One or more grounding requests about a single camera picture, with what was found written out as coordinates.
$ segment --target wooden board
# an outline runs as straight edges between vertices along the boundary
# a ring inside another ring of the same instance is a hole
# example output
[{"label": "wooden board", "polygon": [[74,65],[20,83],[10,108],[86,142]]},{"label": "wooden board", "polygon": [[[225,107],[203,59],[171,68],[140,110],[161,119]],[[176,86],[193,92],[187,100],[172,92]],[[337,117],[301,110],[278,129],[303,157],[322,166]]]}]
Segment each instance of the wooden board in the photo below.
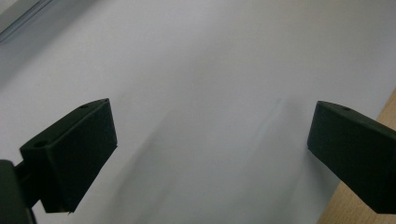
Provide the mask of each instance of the wooden board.
[{"label": "wooden board", "polygon": [[[377,120],[396,130],[396,90],[390,96]],[[396,223],[396,215],[379,215],[375,213],[346,184],[341,182],[320,217],[318,224],[358,223]]]}]

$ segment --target round hole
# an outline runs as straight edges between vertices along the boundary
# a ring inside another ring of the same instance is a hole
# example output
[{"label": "round hole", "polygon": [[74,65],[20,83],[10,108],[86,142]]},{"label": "round hole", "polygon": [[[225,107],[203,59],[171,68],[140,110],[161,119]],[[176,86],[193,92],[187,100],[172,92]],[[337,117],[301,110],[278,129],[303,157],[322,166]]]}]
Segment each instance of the round hole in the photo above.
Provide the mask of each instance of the round hole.
[{"label": "round hole", "polygon": [[48,141],[44,140],[44,141],[39,141],[35,144],[35,147],[44,147],[46,144],[48,143]]}]

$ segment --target wooden surface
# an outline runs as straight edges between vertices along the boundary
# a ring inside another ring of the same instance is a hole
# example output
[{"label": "wooden surface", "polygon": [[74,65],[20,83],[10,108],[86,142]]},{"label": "wooden surface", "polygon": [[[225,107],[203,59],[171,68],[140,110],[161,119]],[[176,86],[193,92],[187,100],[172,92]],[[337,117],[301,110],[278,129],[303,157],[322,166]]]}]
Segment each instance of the wooden surface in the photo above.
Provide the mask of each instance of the wooden surface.
[{"label": "wooden surface", "polygon": [[[377,120],[396,130],[396,90],[390,96]],[[379,215],[375,213],[347,185],[341,182],[320,217],[318,224],[355,223],[396,223],[396,215]]]}]

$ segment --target light brown wood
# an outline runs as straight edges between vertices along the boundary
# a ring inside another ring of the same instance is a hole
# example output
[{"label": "light brown wood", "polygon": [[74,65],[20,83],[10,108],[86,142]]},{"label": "light brown wood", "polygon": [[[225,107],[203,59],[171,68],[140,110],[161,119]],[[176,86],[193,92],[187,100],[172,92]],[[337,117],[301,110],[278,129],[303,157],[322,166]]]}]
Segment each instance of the light brown wood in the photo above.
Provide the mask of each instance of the light brown wood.
[{"label": "light brown wood", "polygon": [[[377,119],[396,130],[396,90]],[[346,184],[341,182],[330,199],[318,224],[396,224],[396,215],[379,215],[368,207]]]}]

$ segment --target screw hole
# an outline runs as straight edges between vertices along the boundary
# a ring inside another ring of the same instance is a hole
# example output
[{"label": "screw hole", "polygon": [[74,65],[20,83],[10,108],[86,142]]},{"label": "screw hole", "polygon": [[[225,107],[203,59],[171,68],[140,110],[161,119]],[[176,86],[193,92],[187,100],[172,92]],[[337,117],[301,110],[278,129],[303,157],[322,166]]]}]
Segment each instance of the screw hole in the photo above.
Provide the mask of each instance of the screw hole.
[{"label": "screw hole", "polygon": [[44,147],[47,143],[48,143],[48,141],[46,141],[46,140],[39,141],[39,142],[35,143],[35,147]]}]

